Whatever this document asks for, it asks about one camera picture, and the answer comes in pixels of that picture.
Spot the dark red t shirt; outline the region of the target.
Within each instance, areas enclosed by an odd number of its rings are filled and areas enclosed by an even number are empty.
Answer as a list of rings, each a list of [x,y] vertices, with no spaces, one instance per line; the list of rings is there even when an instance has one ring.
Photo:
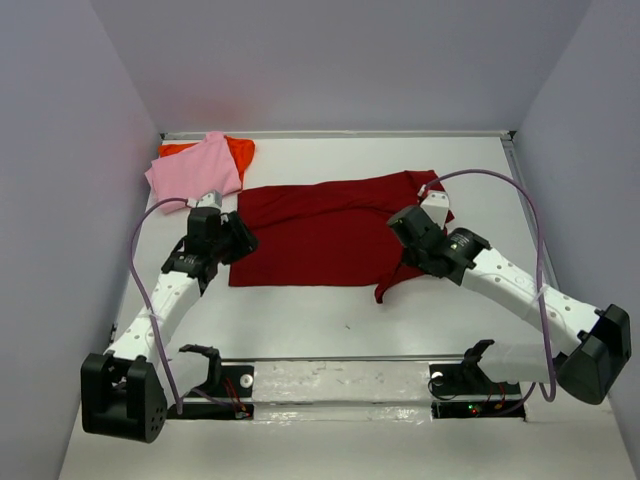
[[[387,221],[418,201],[433,170],[362,180],[248,189],[237,211],[258,239],[255,252],[230,267],[232,287],[371,286],[377,303],[392,287],[421,276],[402,263]]]

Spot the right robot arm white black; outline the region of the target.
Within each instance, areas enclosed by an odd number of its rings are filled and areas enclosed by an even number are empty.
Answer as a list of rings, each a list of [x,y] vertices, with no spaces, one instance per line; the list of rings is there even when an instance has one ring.
[[[546,384],[590,405],[605,399],[632,354],[624,309],[599,309],[559,292],[476,233],[445,232],[419,206],[404,208],[387,225],[403,247],[405,263],[495,302],[543,336],[539,345],[480,340],[450,379]]]

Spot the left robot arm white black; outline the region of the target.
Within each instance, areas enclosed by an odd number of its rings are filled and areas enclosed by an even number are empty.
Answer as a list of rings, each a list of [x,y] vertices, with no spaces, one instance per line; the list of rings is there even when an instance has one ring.
[[[185,397],[209,399],[218,387],[230,394],[231,408],[244,408],[218,349],[187,343],[168,353],[167,344],[219,266],[245,258],[257,246],[237,212],[191,209],[186,234],[162,265],[154,289],[140,291],[143,306],[132,323],[104,352],[91,353],[82,363],[85,432],[152,443],[169,413],[182,413]]]

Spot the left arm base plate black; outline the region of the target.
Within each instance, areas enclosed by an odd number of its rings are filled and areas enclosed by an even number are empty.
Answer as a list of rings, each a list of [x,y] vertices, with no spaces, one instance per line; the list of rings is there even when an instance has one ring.
[[[217,384],[206,382],[192,389],[183,399],[183,410],[168,409],[169,420],[252,420],[255,368],[249,364],[222,364]]]

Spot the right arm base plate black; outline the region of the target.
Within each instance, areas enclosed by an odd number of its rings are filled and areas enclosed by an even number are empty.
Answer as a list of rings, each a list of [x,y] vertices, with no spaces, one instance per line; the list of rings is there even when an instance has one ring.
[[[492,382],[461,363],[430,364],[427,388],[436,420],[526,418],[518,384]]]

